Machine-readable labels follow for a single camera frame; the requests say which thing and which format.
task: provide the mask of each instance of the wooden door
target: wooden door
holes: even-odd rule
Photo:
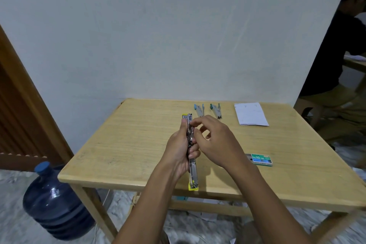
[[[0,169],[33,171],[73,156],[27,71],[0,27]]]

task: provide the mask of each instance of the man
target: man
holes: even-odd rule
[[[366,0],[341,0],[300,92],[300,98],[338,113],[318,130],[329,143],[366,128],[366,100],[339,84],[345,52],[366,52],[366,27],[355,18],[365,5]]]
[[[201,149],[208,159],[229,173],[247,201],[264,243],[311,243],[225,124],[204,116],[191,121],[191,125],[202,126],[194,130],[189,158],[198,157]],[[206,130],[209,133],[204,137],[202,133]],[[179,131],[169,138],[160,162],[113,244],[158,244],[160,240],[169,243],[162,228],[174,187],[188,170],[186,132],[187,122],[183,119]]]

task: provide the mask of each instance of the tiled floor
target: tiled floor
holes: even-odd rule
[[[366,151],[364,139],[358,135],[351,136],[342,143],[335,143],[336,152],[353,166]],[[22,208],[23,194],[33,179],[33,173],[0,170],[0,243],[1,244],[61,244],[30,218]],[[108,213],[120,228],[133,196],[131,192],[115,191]],[[309,209],[289,209],[306,231],[320,223],[328,214],[326,211]],[[204,221],[183,211],[170,210],[165,221],[164,230],[170,241],[180,244],[225,243],[236,236],[246,218],[219,215],[216,222]],[[109,243],[104,234],[98,230],[94,239],[95,228],[80,239],[70,244]],[[333,243],[366,243],[366,217],[359,219],[349,229],[339,235]]]

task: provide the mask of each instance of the wooden table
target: wooden table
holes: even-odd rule
[[[343,65],[364,73],[364,77],[355,90],[356,93],[361,94],[366,89],[366,62],[351,60],[345,57]]]
[[[117,234],[93,188],[142,191],[183,113],[203,101],[127,99],[62,169],[58,178],[74,189],[112,241]],[[205,114],[213,115],[205,101]],[[268,154],[273,167],[259,166],[270,187],[288,206],[333,211],[313,232],[317,242],[335,237],[366,207],[364,182],[287,104],[261,103],[269,127],[240,126],[233,102],[220,102],[222,122],[246,153]],[[174,195],[241,200],[227,172],[204,154],[197,159],[199,191],[188,191],[188,174]],[[172,209],[250,215],[245,207],[172,201]]]

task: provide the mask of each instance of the forearm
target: forearm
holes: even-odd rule
[[[311,243],[253,163],[242,160],[228,172],[248,203],[264,243]]]
[[[156,244],[176,185],[173,168],[159,162],[113,244]]]

